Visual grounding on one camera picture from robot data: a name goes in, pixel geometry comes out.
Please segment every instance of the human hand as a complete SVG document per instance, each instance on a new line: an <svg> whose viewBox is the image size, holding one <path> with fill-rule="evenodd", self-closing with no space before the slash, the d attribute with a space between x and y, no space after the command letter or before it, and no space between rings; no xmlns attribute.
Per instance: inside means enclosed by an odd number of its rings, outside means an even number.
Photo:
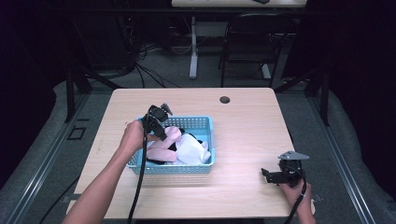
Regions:
<svg viewBox="0 0 396 224"><path fill-rule="evenodd" d="M121 138L119 149L135 153L139 148L143 147L143 136L143 124L140 120L136 119L128 123ZM159 137L148 134L148 142L158 139Z"/></svg>
<svg viewBox="0 0 396 224"><path fill-rule="evenodd" d="M300 179L298 184L291 188L288 184L279 184L282 188L283 192L288 199L290 206L294 206L297 199L302 194L304 181ZM300 202L297 208L297 216L299 217L300 223L316 223L314 216L312 215L311 210L311 199L312 199L312 192L311 192L311 185L306 183L306 191L303 200Z"/></svg>

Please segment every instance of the finger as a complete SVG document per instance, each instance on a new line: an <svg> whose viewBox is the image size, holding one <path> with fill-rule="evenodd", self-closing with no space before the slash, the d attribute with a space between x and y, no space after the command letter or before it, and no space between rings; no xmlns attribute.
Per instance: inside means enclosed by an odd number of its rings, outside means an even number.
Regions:
<svg viewBox="0 0 396 224"><path fill-rule="evenodd" d="M148 134L148 141L149 142L151 142L151 141L157 141L157 140L159 140L160 138L159 137L157 137L156 135L154 135L154 134Z"/></svg>

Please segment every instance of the human arm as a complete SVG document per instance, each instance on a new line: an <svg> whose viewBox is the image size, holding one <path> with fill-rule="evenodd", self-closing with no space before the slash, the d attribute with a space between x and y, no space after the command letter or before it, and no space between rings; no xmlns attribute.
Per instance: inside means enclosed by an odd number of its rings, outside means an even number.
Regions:
<svg viewBox="0 0 396 224"><path fill-rule="evenodd" d="M294 206L297 199L300 197L304 181L301 179L296 186L291 188L287 184L279 184L288 199L290 206ZM311 185L306 183L306 191L303 200L300 202L296 214L300 224L315 224L315 218L311 210Z"/></svg>
<svg viewBox="0 0 396 224"><path fill-rule="evenodd" d="M148 135L148 141L156 139L157 137ZM113 157L84 190L63 223L102 223L126 163L142 146L143 126L135 120L127 124Z"/></svg>

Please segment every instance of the black curtain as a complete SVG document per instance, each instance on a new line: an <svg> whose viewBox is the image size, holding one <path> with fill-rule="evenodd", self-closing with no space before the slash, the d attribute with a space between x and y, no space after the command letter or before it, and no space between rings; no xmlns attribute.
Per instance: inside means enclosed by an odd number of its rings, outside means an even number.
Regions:
<svg viewBox="0 0 396 224"><path fill-rule="evenodd" d="M34 1L0 6L0 187L50 116L64 79L59 61L35 20Z"/></svg>
<svg viewBox="0 0 396 224"><path fill-rule="evenodd" d="M396 5L374 2L354 15L336 51L331 90L357 132L363 162L396 200Z"/></svg>
<svg viewBox="0 0 396 224"><path fill-rule="evenodd" d="M334 32L343 22L344 17L337 13L348 12L357 2L364 4L367 1L370 0L308 0L306 11L318 14L301 17L282 77L299 77L318 68L326 52L332 49Z"/></svg>

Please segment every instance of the white cloth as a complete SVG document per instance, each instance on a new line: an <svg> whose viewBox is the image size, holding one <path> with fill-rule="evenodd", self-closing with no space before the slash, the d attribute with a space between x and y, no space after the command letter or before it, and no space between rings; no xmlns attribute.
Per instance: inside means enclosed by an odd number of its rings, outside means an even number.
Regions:
<svg viewBox="0 0 396 224"><path fill-rule="evenodd" d="M183 134L181 140L176 142L176 148L177 160L168 162L167 164L205 164L211 155L207 150L207 142L200 144L190 134Z"/></svg>

